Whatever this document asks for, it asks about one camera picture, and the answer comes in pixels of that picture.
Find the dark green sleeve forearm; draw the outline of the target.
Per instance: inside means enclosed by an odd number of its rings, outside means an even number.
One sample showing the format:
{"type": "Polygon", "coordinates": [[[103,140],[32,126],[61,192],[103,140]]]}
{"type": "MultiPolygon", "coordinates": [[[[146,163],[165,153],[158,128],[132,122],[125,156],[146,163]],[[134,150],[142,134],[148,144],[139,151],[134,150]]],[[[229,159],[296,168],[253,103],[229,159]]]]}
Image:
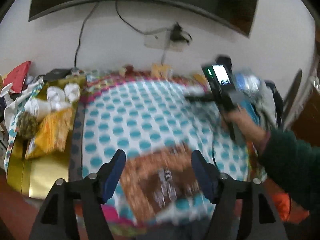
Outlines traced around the dark green sleeve forearm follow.
{"type": "Polygon", "coordinates": [[[258,146],[269,178],[311,213],[319,213],[319,148],[291,131],[272,130],[258,146]]]}

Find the person's right hand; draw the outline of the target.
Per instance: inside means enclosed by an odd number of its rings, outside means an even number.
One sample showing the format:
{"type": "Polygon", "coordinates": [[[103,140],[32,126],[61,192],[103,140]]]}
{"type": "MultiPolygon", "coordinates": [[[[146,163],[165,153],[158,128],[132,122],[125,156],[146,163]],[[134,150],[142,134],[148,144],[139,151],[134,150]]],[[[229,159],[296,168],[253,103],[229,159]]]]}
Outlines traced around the person's right hand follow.
{"type": "Polygon", "coordinates": [[[254,123],[244,108],[238,106],[230,112],[223,112],[224,122],[235,124],[246,140],[253,143],[259,152],[263,152],[270,134],[254,123]]]}

